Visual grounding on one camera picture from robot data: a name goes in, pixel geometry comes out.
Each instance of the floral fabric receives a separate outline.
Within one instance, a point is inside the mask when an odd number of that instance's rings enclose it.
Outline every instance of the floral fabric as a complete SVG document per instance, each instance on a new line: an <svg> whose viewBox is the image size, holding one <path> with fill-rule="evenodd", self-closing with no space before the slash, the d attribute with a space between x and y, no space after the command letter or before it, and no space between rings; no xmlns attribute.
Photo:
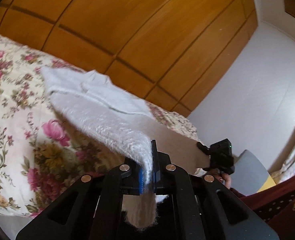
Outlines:
<svg viewBox="0 0 295 240"><path fill-rule="evenodd" d="M83 71L0 35L0 214L34 217L83 174L101 176L124 157L58 116L41 66ZM184 117L147 103L155 119L198 140Z"/></svg>

